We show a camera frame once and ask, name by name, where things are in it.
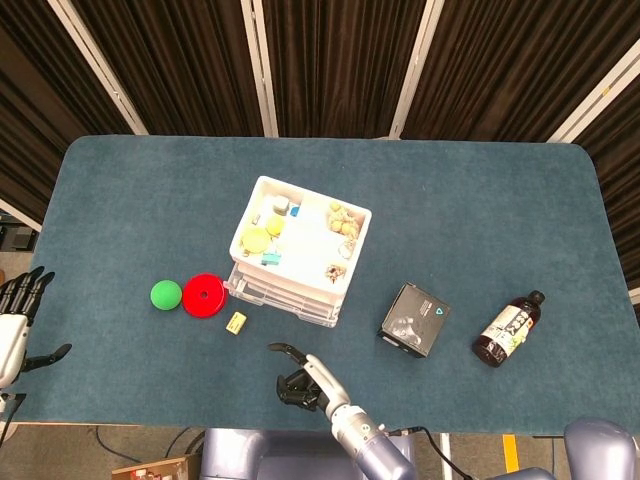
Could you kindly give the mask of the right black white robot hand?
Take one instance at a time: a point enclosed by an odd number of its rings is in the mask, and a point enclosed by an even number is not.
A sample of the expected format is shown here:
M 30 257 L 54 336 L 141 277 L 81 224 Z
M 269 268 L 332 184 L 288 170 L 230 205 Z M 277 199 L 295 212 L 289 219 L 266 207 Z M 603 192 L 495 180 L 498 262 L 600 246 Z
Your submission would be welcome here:
M 281 342 L 269 344 L 268 349 L 284 353 L 299 366 L 291 375 L 277 377 L 276 394 L 285 405 L 311 412 L 320 410 L 331 420 L 338 408 L 351 403 L 344 386 L 315 355 Z

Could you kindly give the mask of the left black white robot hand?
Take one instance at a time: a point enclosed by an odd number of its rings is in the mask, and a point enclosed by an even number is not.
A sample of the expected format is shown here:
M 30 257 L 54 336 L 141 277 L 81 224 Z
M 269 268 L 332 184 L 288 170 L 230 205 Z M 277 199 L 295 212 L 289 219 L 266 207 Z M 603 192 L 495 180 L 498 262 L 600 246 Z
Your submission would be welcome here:
M 1 283 L 1 388 L 12 385 L 21 373 L 57 363 L 71 350 L 69 343 L 48 355 L 27 356 L 27 344 L 42 296 L 53 281 L 53 271 L 39 266 Z

